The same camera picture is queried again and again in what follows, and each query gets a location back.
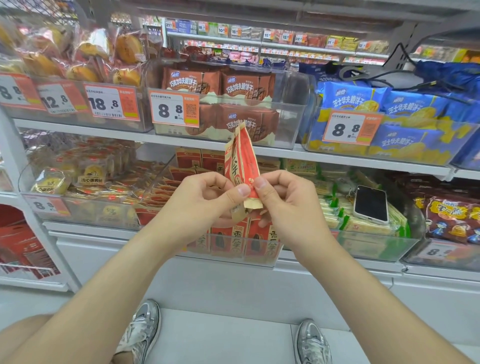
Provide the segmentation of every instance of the forearm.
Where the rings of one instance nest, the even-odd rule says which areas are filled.
[[[303,262],[372,364],[472,363],[421,321],[328,234]]]
[[[170,256],[164,246],[153,229],[143,229],[5,364],[109,363],[153,277]]]

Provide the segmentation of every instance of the fingernail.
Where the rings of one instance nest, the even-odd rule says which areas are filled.
[[[239,184],[237,188],[240,195],[242,195],[243,197],[247,197],[251,192],[250,187],[245,183]]]
[[[253,185],[255,186],[255,188],[263,188],[263,186],[265,186],[266,184],[267,180],[262,176],[255,178],[255,180],[253,181]]]

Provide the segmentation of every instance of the phone screen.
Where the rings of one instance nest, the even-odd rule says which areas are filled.
[[[385,191],[358,186],[355,212],[380,221],[388,221],[387,195]]]

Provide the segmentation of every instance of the smartphone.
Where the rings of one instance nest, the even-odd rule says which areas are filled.
[[[353,203],[353,216],[387,225],[388,205],[385,191],[359,185]]]

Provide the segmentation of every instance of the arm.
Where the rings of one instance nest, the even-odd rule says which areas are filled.
[[[255,189],[280,240],[323,286],[372,364],[472,363],[337,243],[310,181],[286,171],[262,176]]]
[[[205,200],[217,196],[212,185],[228,191]],[[4,364],[109,363],[162,264],[249,193],[216,172],[186,178],[159,214]]]

